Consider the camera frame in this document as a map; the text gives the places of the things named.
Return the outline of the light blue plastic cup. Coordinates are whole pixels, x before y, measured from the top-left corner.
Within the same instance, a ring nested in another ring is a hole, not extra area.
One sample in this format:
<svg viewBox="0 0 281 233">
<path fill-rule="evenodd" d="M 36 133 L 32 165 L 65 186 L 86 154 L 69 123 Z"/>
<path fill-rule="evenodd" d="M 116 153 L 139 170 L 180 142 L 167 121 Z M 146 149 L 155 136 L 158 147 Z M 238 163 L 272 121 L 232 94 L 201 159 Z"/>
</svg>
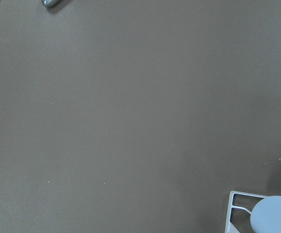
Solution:
<svg viewBox="0 0 281 233">
<path fill-rule="evenodd" d="M 250 223 L 256 233 L 281 233 L 281 196 L 259 201 L 252 209 Z"/>
</svg>

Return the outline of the metal tube with black cap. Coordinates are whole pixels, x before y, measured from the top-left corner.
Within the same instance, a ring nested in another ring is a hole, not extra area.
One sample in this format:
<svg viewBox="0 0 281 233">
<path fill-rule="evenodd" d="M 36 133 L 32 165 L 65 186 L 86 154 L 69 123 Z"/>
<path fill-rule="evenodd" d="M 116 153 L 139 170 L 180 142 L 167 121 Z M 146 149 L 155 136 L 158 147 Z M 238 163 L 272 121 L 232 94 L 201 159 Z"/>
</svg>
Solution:
<svg viewBox="0 0 281 233">
<path fill-rule="evenodd" d="M 41 0 L 41 3 L 45 8 L 52 8 L 56 6 L 59 2 L 60 0 Z"/>
</svg>

